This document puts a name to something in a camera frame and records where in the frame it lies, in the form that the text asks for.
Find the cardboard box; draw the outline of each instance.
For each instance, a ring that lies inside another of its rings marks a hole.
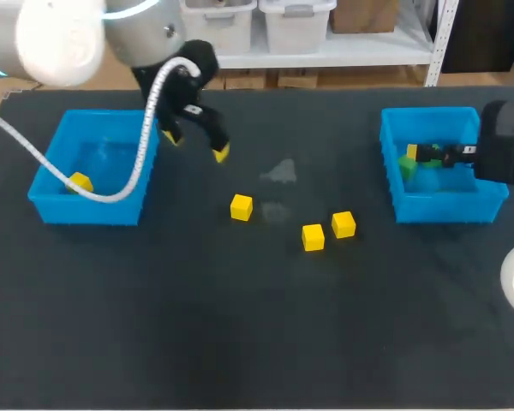
[[[332,11],[334,33],[388,33],[397,24],[399,0],[338,0]]]
[[[224,74],[218,73],[206,84],[204,90],[224,90]]]
[[[316,88],[318,70],[312,68],[294,68],[280,70],[278,87]]]
[[[229,70],[225,74],[226,90],[262,90],[266,88],[266,70]]]

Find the white shelf unit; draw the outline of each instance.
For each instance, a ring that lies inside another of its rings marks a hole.
[[[458,0],[445,1],[443,16],[448,15],[451,20],[448,22],[442,17],[440,27],[443,23],[445,23],[444,27],[447,27],[449,23],[451,31],[452,19],[455,17],[453,6],[456,10],[457,5]],[[321,50],[314,54],[271,54],[266,40],[265,19],[261,12],[255,12],[252,29],[251,51],[239,56],[219,56],[222,69],[388,66],[433,62],[437,65],[438,60],[441,68],[446,44],[443,41],[442,47],[436,47],[417,14],[413,0],[400,0],[398,24],[393,33],[334,34],[329,31]],[[449,33],[446,31],[442,33],[443,40],[449,38]],[[439,68],[429,72],[432,76],[432,72],[436,74]],[[427,86],[436,85],[437,78],[434,84],[431,84],[431,79],[427,79],[425,83]]]

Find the blue plastic bin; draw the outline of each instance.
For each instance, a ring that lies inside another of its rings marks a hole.
[[[408,144],[475,144],[480,117],[470,107],[387,109],[380,142],[398,223],[491,223],[508,198],[505,184],[476,180],[467,165],[453,169],[419,165],[402,179],[398,159]]]
[[[131,175],[143,116],[140,110],[69,110],[45,156],[66,176],[76,171],[88,176],[94,193],[115,194]],[[71,194],[43,166],[34,177],[28,198],[45,223],[137,225],[157,148],[154,124],[140,180],[125,200],[105,204]]]

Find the white cable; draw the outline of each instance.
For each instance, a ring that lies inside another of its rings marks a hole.
[[[36,149],[36,147],[34,147],[21,133],[19,133],[15,128],[13,128],[13,126],[11,126],[1,117],[0,128],[2,128],[6,133],[8,133],[14,139],[16,139],[23,147],[25,147],[28,150],[28,152],[30,152],[33,155],[34,158],[40,161],[40,163],[44,167],[46,167],[46,169],[48,169],[55,177],[61,180],[61,182],[63,182],[67,187],[76,191],[79,195],[82,195],[87,199],[98,201],[101,203],[116,203],[128,197],[137,186],[140,173],[143,169],[143,165],[145,164],[148,140],[150,137],[150,133],[152,131],[154,113],[156,111],[156,105],[158,104],[160,92],[162,91],[162,88],[168,75],[170,75],[173,69],[176,69],[179,66],[184,66],[187,69],[188,73],[193,77],[199,77],[201,75],[198,66],[184,57],[172,58],[166,64],[164,64],[164,66],[162,66],[162,68],[158,71],[158,74],[156,74],[156,79],[154,79],[154,82],[152,84],[148,100],[146,102],[145,118],[143,120],[143,127],[140,133],[139,147],[137,149],[137,157],[135,158],[134,168],[131,172],[131,176],[128,180],[128,183],[126,184],[126,187],[124,187],[122,191],[116,194],[98,195],[91,193],[85,190],[84,188],[74,184],[66,175],[59,171],[55,165],[50,163],[48,159],[41,152],[39,152]]]

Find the green cube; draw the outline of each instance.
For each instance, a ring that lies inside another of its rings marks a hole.
[[[434,169],[436,167],[441,167],[442,160],[432,160],[432,161],[429,161],[428,163],[422,163],[422,166],[427,167],[428,169]]]
[[[417,171],[417,162],[407,156],[403,156],[398,159],[398,165],[400,166],[400,173],[404,181],[410,180]]]

